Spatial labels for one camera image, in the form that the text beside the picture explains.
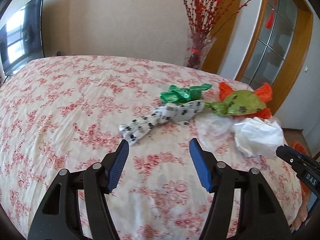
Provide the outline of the person's right hand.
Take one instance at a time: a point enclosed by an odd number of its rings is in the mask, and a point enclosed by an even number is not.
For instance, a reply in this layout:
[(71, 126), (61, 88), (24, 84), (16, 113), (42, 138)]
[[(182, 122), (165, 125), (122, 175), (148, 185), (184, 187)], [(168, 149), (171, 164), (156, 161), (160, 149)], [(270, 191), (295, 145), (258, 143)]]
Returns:
[(298, 210), (297, 216), (293, 220), (290, 230), (296, 231), (300, 228), (301, 224), (306, 221), (306, 218), (308, 216), (308, 204), (310, 202), (311, 198), (311, 191), (310, 189), (303, 183), (301, 183), (302, 187), (302, 204)]

